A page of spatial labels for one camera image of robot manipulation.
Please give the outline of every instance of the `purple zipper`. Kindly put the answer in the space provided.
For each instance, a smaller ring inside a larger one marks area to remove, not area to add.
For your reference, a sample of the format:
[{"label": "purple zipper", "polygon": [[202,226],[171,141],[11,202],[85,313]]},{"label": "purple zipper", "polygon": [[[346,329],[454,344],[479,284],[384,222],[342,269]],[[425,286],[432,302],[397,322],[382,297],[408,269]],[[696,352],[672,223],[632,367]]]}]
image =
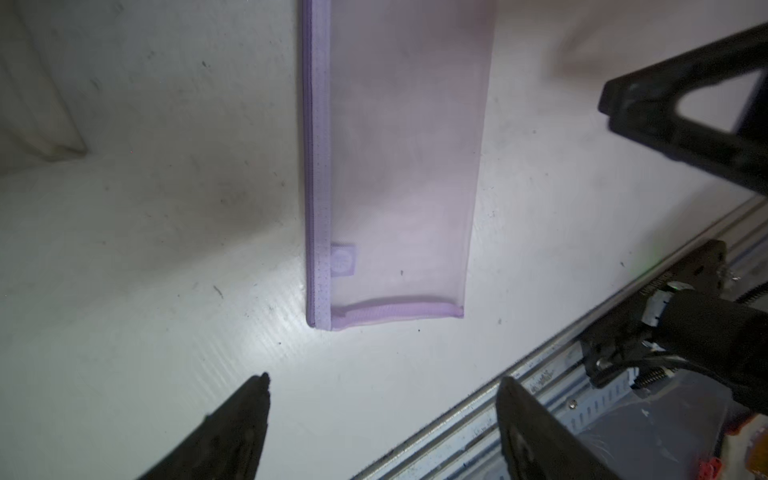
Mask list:
[{"label": "purple zipper", "polygon": [[303,1],[306,321],[331,330],[331,0]]}]

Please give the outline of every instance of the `mesh laundry bag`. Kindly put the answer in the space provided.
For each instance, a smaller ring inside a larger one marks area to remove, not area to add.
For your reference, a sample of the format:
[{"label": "mesh laundry bag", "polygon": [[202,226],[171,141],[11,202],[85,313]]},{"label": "mesh laundry bag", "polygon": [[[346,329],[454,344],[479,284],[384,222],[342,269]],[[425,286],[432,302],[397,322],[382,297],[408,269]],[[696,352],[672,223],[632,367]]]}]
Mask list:
[{"label": "mesh laundry bag", "polygon": [[462,317],[495,0],[305,0],[307,321]]}]

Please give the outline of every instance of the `white table surface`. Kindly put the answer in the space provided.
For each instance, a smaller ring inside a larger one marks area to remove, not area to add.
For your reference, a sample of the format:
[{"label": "white table surface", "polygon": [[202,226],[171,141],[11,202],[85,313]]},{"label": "white table surface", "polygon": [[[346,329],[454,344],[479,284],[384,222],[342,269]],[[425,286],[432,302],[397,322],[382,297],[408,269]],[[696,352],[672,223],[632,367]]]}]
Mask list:
[{"label": "white table surface", "polygon": [[258,478],[348,478],[751,195],[597,103],[768,3],[502,2],[466,318],[315,331],[297,2],[20,3],[91,153],[0,178],[2,478],[135,478],[264,371]]}]

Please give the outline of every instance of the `translucent mesh fabric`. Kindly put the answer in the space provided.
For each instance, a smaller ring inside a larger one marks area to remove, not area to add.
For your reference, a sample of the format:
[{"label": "translucent mesh fabric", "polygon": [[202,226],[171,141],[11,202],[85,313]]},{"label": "translucent mesh fabric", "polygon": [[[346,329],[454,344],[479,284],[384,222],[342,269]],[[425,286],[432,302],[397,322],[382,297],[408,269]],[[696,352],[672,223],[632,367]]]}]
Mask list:
[{"label": "translucent mesh fabric", "polygon": [[330,7],[331,327],[461,317],[495,0]]}]

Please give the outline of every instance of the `black cable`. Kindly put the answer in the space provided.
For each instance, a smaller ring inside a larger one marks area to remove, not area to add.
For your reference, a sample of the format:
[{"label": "black cable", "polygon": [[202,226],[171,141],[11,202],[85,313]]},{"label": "black cable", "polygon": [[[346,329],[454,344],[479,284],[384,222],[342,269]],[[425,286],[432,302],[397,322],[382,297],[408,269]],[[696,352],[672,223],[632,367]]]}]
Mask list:
[{"label": "black cable", "polygon": [[705,369],[695,363],[691,363],[685,359],[681,359],[679,356],[674,355],[653,355],[647,356],[637,360],[627,360],[626,362],[616,363],[607,367],[605,370],[601,370],[594,377],[592,377],[592,383],[595,385],[603,385],[607,383],[606,380],[621,373],[626,369],[631,368],[668,368],[668,369],[683,369],[690,370],[691,372],[700,373],[716,380],[727,387],[731,387],[731,383],[721,378],[715,372],[709,369]]},{"label": "black cable", "polygon": [[740,303],[742,305],[751,305],[752,303],[757,301],[757,299],[765,295],[768,295],[768,282],[761,283],[760,285],[744,293],[742,296],[740,296],[735,300],[735,303]]}]

